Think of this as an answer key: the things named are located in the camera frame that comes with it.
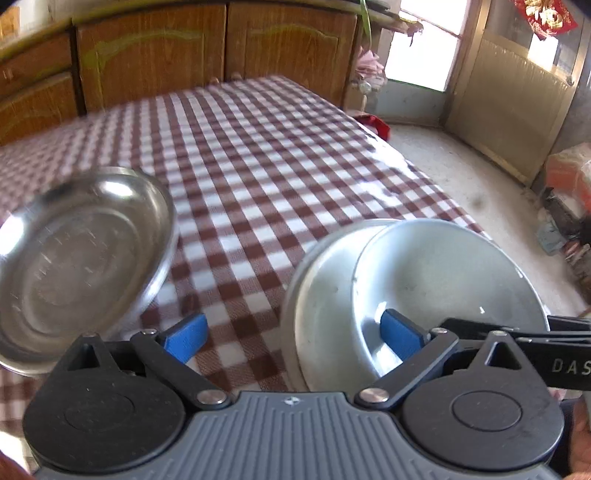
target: cabinet door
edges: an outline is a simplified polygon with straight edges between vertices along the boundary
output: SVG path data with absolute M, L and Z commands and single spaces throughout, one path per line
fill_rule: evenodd
M 224 5 L 167 7 L 80 27 L 87 110 L 221 79 L 225 28 Z
M 77 116 L 70 73 L 50 77 L 0 103 L 0 145 Z
M 310 7 L 231 4 L 226 78 L 281 74 L 340 105 L 356 22 Z

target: red paper ornament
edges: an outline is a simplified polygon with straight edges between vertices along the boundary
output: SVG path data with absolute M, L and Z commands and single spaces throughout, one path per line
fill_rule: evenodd
M 513 0 L 540 40 L 577 28 L 561 0 Z

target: cabinet drawer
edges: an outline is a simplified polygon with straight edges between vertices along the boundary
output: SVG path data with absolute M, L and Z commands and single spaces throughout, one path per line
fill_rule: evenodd
M 60 73 L 0 103 L 0 145 L 77 116 L 70 73 Z
M 0 64 L 0 98 L 72 65 L 70 39 L 62 33 Z

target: table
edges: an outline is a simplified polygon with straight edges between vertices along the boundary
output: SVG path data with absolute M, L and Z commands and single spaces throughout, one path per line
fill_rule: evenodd
M 482 232 L 404 157 L 283 77 L 117 106 L 0 150 L 0 218 L 98 166 L 155 175 L 180 231 L 166 282 L 121 332 L 201 310 L 210 336 L 190 365 L 228 390 L 286 390 L 279 308 L 295 266 L 325 235 L 367 218 L 437 217 Z M 0 370 L 0 429 L 22 435 L 40 380 Z

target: concrete floor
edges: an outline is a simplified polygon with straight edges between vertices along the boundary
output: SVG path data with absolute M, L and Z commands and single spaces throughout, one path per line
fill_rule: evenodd
M 532 191 L 442 130 L 391 129 L 389 143 L 472 215 L 519 265 L 552 314 L 576 316 L 587 307 L 563 257 L 549 257 L 536 240 L 539 207 Z

